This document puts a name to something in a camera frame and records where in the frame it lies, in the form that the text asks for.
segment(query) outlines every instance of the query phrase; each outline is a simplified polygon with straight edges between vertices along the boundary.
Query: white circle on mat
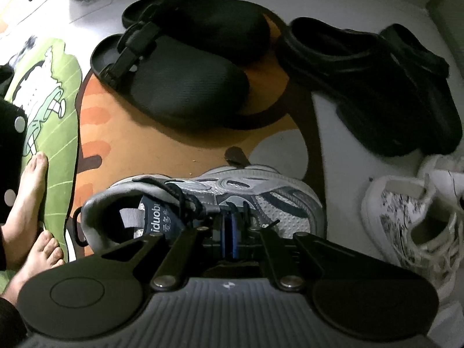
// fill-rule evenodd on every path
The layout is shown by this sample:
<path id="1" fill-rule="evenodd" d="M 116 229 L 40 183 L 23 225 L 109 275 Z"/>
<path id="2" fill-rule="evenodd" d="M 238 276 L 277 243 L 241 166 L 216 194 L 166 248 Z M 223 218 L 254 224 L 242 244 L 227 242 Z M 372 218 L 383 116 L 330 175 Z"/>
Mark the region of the white circle on mat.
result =
<path id="1" fill-rule="evenodd" d="M 22 116 L 18 116 L 15 120 L 14 128 L 16 132 L 22 133 L 24 132 L 24 128 L 26 128 L 26 121 Z"/>
<path id="2" fill-rule="evenodd" d="M 14 201 L 16 200 L 15 192 L 13 190 L 6 190 L 5 195 L 4 195 L 4 199 L 5 199 L 5 204 L 6 205 L 13 206 L 13 204 L 15 203 Z"/>

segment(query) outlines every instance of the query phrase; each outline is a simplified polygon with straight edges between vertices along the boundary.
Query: shoe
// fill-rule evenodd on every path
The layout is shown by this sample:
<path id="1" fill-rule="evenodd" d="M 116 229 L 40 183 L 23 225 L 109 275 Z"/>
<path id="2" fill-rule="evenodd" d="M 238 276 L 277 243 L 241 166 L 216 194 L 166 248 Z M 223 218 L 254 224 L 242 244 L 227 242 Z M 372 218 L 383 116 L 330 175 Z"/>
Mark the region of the shoe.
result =
<path id="1" fill-rule="evenodd" d="M 443 80 L 426 85 L 427 75 L 416 69 L 421 63 L 403 64 L 395 50 L 399 41 L 390 39 L 389 30 L 383 34 L 341 30 L 300 17 L 278 39 L 275 51 L 291 78 L 335 98 L 340 119 L 373 153 L 390 157 L 418 147 L 425 153 L 450 153 L 462 132 L 456 128 L 451 96 L 444 96 L 446 107 L 440 108 Z M 422 96 L 429 92 L 434 97 Z M 448 118 L 451 123 L 443 122 Z M 440 143 L 442 135 L 445 144 Z"/>
<path id="2" fill-rule="evenodd" d="M 419 166 L 417 177 L 425 179 L 432 170 L 448 170 L 454 173 L 464 173 L 464 157 L 455 159 L 453 156 L 435 154 L 426 156 Z"/>
<path id="3" fill-rule="evenodd" d="M 425 48 L 406 27 L 395 23 L 380 32 L 405 74 L 414 80 L 423 114 L 421 150 L 448 154 L 461 142 L 462 123 L 446 79 L 449 65 Z"/>
<path id="4" fill-rule="evenodd" d="M 440 301 L 464 258 L 461 208 L 442 192 L 432 180 L 386 176 L 372 182 L 361 204 L 366 232 L 384 258 L 429 280 Z"/>
<path id="5" fill-rule="evenodd" d="M 271 30 L 257 5 L 239 0 L 139 0 L 122 14 L 125 28 L 153 22 L 170 37 L 245 65 L 269 48 Z"/>
<path id="6" fill-rule="evenodd" d="M 105 38 L 90 64 L 102 83 L 171 128 L 224 125 L 242 107 L 250 89 L 242 69 L 164 35 L 152 22 Z"/>
<path id="7" fill-rule="evenodd" d="M 80 214 L 88 244 L 100 251 L 150 232 L 180 232 L 185 224 L 196 226 L 232 210 L 249 213 L 249 221 L 244 218 L 249 227 L 272 228 L 282 238 L 297 231 L 325 237 L 324 212 L 314 191 L 261 165 L 224 166 L 191 179 L 159 174 L 126 178 L 93 195 Z M 163 226 L 167 221 L 168 229 Z"/>

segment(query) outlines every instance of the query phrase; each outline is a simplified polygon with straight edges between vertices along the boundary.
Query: black slipper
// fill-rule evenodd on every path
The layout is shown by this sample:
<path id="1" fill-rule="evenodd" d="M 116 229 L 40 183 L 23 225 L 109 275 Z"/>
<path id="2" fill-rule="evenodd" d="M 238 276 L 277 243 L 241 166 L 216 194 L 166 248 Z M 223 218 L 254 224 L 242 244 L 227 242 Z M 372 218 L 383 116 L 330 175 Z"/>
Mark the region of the black slipper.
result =
<path id="1" fill-rule="evenodd" d="M 235 64 L 257 60 L 269 47 L 269 25 L 247 1 L 140 0 L 122 14 L 126 28 L 139 21 L 156 23 L 170 37 Z"/>
<path id="2" fill-rule="evenodd" d="M 129 103 L 173 128 L 224 124 L 249 92 L 246 74 L 230 61 L 138 23 L 97 45 L 92 71 Z"/>

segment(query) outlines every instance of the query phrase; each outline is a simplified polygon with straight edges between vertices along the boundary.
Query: foot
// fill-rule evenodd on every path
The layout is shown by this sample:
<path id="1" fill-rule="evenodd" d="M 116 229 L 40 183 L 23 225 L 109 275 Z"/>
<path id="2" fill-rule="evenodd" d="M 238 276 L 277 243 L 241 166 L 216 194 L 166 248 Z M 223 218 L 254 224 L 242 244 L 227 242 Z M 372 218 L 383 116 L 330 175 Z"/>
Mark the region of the foot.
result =
<path id="1" fill-rule="evenodd" d="M 47 168 L 45 153 L 38 152 L 31 158 L 21 176 L 13 208 L 1 227 L 8 269 L 21 266 L 37 236 L 37 218 L 44 197 Z"/>
<path id="2" fill-rule="evenodd" d="M 16 305 L 19 291 L 23 285 L 40 272 L 63 265 L 64 260 L 62 258 L 63 251 L 59 247 L 58 241 L 53 238 L 49 231 L 43 231 L 35 241 L 34 246 L 32 246 L 26 262 L 15 277 L 11 279 L 1 297 L 12 305 Z"/>

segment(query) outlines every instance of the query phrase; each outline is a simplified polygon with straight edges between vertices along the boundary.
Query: cartoon character print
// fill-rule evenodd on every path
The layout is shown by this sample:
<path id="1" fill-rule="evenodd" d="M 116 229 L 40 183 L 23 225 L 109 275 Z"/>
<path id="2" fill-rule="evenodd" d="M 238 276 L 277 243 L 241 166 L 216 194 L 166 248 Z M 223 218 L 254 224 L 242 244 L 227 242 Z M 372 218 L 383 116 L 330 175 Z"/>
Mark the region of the cartoon character print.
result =
<path id="1" fill-rule="evenodd" d="M 49 47 L 45 59 L 26 72 L 13 93 L 13 104 L 21 107 L 27 115 L 23 156 L 37 153 L 36 140 L 52 112 L 60 119 L 64 117 L 66 101 L 61 99 L 64 92 L 61 86 L 61 82 L 52 75 L 52 48 Z"/>

